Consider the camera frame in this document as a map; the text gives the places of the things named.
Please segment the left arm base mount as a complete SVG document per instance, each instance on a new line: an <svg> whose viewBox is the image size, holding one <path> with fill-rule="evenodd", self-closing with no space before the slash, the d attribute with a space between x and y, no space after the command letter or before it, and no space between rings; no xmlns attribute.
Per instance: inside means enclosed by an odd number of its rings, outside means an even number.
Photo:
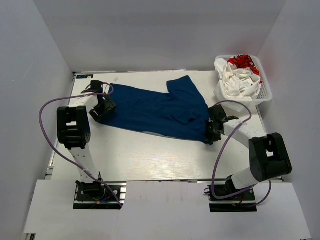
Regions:
<svg viewBox="0 0 320 240"><path fill-rule="evenodd" d="M126 198L126 183L111 183L108 189L100 183L80 183L76 181L73 200L74 210L120 210Z"/></svg>

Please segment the blue t shirt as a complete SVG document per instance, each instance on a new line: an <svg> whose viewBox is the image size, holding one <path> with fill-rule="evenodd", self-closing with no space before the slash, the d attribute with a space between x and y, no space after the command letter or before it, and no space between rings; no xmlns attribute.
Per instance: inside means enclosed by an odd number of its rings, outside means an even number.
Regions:
<svg viewBox="0 0 320 240"><path fill-rule="evenodd" d="M104 116L106 126L212 145L206 134L210 115L205 99L186 75L166 83L167 92L114 84L110 98L115 111Z"/></svg>

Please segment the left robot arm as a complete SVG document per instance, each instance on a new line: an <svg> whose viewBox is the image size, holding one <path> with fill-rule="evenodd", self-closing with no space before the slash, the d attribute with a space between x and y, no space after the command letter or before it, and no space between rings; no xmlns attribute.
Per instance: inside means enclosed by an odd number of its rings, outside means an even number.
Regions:
<svg viewBox="0 0 320 240"><path fill-rule="evenodd" d="M102 181L101 173L96 168L90 151L89 117L99 122L113 108L103 86L103 82L92 80L90 87L72 103L57 109L58 141L73 157L71 162L75 163L79 170L80 183L91 184L88 193L96 200L105 196L106 187L99 183Z"/></svg>

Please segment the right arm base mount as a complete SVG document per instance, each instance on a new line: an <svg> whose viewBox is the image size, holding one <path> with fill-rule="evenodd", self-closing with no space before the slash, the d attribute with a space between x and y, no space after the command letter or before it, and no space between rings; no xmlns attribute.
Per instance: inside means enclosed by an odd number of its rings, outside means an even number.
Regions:
<svg viewBox="0 0 320 240"><path fill-rule="evenodd" d="M211 213L257 212L256 198L252 188L237 196L224 199L214 197L211 185L208 185L203 192L205 195L208 195Z"/></svg>

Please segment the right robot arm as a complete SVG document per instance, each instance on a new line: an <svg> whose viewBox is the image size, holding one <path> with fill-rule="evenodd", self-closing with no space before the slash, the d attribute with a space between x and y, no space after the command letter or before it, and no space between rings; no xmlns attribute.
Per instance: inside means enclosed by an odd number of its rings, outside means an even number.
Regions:
<svg viewBox="0 0 320 240"><path fill-rule="evenodd" d="M203 98L184 100L119 99L116 106L90 112L100 124L158 136L212 145L226 136L249 150L249 167L229 176L218 199L238 199L250 187L288 175L292 164L281 134L254 131L221 104L208 107Z"/></svg>

